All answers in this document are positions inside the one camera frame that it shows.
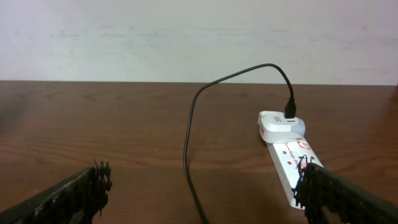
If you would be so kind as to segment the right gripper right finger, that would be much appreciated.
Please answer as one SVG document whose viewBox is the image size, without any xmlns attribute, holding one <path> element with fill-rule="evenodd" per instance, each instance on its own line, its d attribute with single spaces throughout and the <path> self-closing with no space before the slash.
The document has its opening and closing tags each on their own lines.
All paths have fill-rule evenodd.
<svg viewBox="0 0 398 224">
<path fill-rule="evenodd" d="M 309 223 L 397 223 L 397 205 L 314 163 L 307 156 L 297 165 L 294 204 Z"/>
</svg>

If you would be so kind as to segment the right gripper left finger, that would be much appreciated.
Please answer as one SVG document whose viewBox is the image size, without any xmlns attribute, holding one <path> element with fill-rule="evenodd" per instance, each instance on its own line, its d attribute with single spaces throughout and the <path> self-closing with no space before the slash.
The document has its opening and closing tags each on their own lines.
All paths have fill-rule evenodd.
<svg viewBox="0 0 398 224">
<path fill-rule="evenodd" d="M 1 223 L 91 223 L 113 185 L 108 162 L 95 163 L 1 212 Z"/>
</svg>

